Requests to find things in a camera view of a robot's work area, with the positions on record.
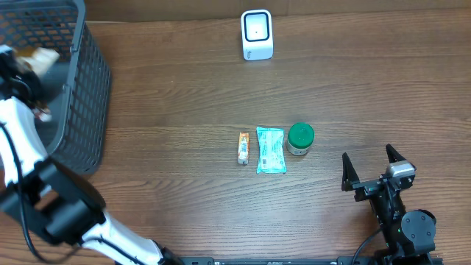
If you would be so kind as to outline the red snack bar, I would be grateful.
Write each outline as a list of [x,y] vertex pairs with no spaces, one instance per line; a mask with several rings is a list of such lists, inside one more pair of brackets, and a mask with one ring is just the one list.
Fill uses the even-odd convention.
[[36,106],[32,109],[35,118],[42,122],[50,122],[52,120],[52,114],[50,109],[45,106]]

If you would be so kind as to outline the white snack wrapper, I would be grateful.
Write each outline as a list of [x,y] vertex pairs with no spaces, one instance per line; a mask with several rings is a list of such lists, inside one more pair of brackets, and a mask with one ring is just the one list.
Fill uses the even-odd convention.
[[60,54],[54,49],[38,47],[24,49],[15,53],[15,59],[22,72],[33,72],[38,77],[44,76],[47,71],[59,60]]

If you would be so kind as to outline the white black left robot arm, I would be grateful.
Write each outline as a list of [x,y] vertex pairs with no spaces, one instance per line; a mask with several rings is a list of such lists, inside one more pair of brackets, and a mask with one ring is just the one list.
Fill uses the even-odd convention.
[[22,63],[15,50],[1,46],[1,161],[5,190],[1,211],[23,230],[30,252],[35,234],[51,245],[66,243],[95,250],[116,264],[181,264],[166,247],[143,238],[106,211],[102,195],[46,151],[35,127],[44,107],[37,69]]

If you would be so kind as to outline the teal tissue packet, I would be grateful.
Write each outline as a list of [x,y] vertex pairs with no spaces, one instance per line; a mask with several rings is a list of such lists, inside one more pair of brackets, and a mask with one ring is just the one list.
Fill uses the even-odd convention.
[[259,159],[257,173],[285,174],[284,129],[257,127]]

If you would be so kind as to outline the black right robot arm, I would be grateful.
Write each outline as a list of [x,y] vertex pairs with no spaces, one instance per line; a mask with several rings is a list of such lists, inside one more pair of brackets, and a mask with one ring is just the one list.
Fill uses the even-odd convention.
[[[436,217],[427,210],[407,211],[400,192],[413,185],[416,166],[407,161],[391,144],[386,145],[389,165],[376,180],[360,181],[348,154],[342,155],[342,191],[354,191],[355,200],[369,201],[379,224],[350,258],[351,264],[442,264],[434,258],[436,249]],[[386,248],[375,251],[372,257],[360,253],[373,238],[382,233]]]

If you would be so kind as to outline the green lid jar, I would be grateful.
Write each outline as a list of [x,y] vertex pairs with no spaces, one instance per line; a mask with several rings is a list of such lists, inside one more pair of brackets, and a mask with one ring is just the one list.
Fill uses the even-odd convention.
[[293,124],[286,140],[287,150],[293,155],[305,155],[311,148],[314,138],[315,132],[311,125],[302,122]]

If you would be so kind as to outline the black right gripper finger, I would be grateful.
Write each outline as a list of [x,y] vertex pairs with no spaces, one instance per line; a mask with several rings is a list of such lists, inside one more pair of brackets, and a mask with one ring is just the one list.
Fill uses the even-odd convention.
[[343,175],[341,189],[342,191],[352,191],[354,189],[353,186],[360,183],[360,180],[346,152],[342,154],[342,166]]
[[390,163],[406,160],[391,144],[386,145],[386,154]]

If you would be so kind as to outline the orange white snack packet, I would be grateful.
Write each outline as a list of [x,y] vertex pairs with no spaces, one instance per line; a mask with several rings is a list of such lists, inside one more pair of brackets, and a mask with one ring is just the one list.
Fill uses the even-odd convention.
[[249,163],[249,133],[240,132],[238,138],[237,160],[240,165]]

